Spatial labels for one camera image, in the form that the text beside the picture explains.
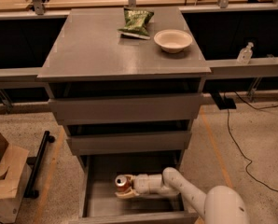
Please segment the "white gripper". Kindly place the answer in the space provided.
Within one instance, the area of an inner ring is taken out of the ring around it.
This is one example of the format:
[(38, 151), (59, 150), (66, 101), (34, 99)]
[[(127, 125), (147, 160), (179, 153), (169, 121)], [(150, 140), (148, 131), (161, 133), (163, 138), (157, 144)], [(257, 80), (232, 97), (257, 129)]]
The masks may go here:
[(130, 183), (133, 188), (119, 189), (115, 192), (116, 196), (120, 199), (131, 199), (138, 197), (139, 194), (149, 193), (149, 175), (129, 175)]

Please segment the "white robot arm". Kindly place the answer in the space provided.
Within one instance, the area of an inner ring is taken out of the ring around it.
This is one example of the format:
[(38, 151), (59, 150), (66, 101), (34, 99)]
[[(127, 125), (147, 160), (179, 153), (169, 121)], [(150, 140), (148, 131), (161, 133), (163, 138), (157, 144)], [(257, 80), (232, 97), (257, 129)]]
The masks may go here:
[(234, 189), (215, 186), (204, 193), (173, 167), (156, 175), (118, 175), (115, 185), (120, 199), (151, 194), (172, 198), (181, 194), (205, 224), (250, 224), (244, 201)]

